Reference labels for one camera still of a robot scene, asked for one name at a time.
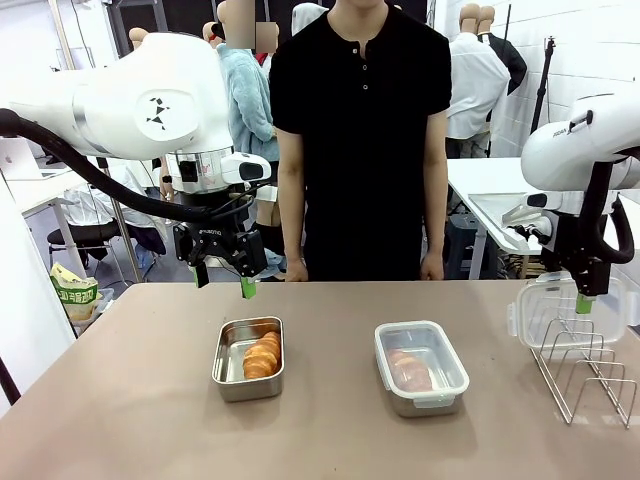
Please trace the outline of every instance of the white table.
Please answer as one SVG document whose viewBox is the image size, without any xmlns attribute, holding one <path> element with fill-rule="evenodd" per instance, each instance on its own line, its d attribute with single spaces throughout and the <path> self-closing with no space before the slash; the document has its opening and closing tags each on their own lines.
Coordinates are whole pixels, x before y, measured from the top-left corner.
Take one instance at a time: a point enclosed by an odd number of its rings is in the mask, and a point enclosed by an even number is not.
<svg viewBox="0 0 640 480">
<path fill-rule="evenodd" d="M 73 171 L 47 178 L 45 180 L 9 180 L 7 185 L 11 190 L 13 199 L 24 217 L 33 215 L 45 208 L 52 207 L 64 239 L 65 247 L 69 252 L 75 274 L 81 278 L 86 278 L 87 274 L 82 264 L 82 259 L 78 253 L 69 225 L 64 217 L 61 203 L 58 197 L 65 191 L 79 187 L 87 183 L 80 175 Z"/>
<path fill-rule="evenodd" d="M 506 228 L 497 226 L 475 202 L 470 199 L 474 194 L 508 194 L 535 193 L 538 190 L 529 185 L 522 176 L 519 158 L 452 158 L 449 164 L 449 185 L 460 197 L 471 213 L 478 220 L 476 240 L 473 245 L 470 280 L 480 278 L 482 257 L 487 233 L 493 238 L 498 247 L 507 253 L 515 255 L 540 255 L 542 247 L 531 237 L 528 248 L 516 247 L 505 234 Z M 640 205 L 634 201 L 621 197 L 633 237 L 636 239 L 636 250 L 640 247 Z M 615 229 L 608 223 L 605 240 L 612 247 L 617 248 Z"/>
</svg>

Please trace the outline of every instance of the beige table surface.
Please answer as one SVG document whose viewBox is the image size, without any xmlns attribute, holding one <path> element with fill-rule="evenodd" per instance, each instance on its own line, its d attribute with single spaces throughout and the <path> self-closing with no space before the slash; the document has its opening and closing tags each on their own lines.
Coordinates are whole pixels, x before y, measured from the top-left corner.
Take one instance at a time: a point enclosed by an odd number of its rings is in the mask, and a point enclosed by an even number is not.
<svg viewBox="0 0 640 480">
<path fill-rule="evenodd" d="M 0 421 L 0 479 L 618 479 L 640 472 L 640 424 L 566 426 L 530 352 L 507 334 L 522 283 L 135 285 Z M 280 397 L 225 404 L 211 381 L 220 325 L 285 322 Z M 462 412 L 402 419 L 374 328 L 439 322 L 471 385 Z M 617 345 L 640 379 L 640 341 Z"/>
</svg>

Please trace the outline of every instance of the metal tray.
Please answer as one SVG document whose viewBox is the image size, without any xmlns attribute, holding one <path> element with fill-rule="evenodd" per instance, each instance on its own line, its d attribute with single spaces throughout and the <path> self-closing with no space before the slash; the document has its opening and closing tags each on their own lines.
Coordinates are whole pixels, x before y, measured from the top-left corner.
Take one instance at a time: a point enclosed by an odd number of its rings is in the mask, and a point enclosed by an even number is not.
<svg viewBox="0 0 640 480">
<path fill-rule="evenodd" d="M 245 352 L 269 332 L 280 334 L 280 368 L 270 377 L 245 380 Z M 249 318 L 225 323 L 220 329 L 211 376 L 226 402 L 279 395 L 284 382 L 284 329 L 277 317 Z"/>
</svg>

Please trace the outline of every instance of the bread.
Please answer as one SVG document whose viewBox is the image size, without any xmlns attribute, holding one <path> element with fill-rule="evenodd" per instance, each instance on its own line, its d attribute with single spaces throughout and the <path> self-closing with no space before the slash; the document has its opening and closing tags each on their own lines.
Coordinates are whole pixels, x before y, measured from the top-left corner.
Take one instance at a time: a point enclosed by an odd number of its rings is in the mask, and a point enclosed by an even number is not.
<svg viewBox="0 0 640 480">
<path fill-rule="evenodd" d="M 280 335 L 269 332 L 254 343 L 244 354 L 244 378 L 264 378 L 278 371 L 281 357 Z"/>
<path fill-rule="evenodd" d="M 402 350 L 390 350 L 387 353 L 391 377 L 396 386 L 405 392 L 429 392 L 433 390 L 431 375 L 418 357 Z"/>
</svg>

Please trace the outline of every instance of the light blue shirt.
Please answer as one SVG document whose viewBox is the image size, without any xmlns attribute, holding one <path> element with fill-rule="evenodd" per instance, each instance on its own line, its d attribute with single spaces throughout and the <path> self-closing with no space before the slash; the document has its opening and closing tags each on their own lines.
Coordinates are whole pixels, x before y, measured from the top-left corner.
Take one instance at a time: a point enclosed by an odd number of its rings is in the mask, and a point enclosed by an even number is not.
<svg viewBox="0 0 640 480">
<path fill-rule="evenodd" d="M 237 152 L 260 155 L 269 162 L 280 159 L 269 82 L 251 50 L 216 47 L 229 97 L 229 130 Z"/>
</svg>

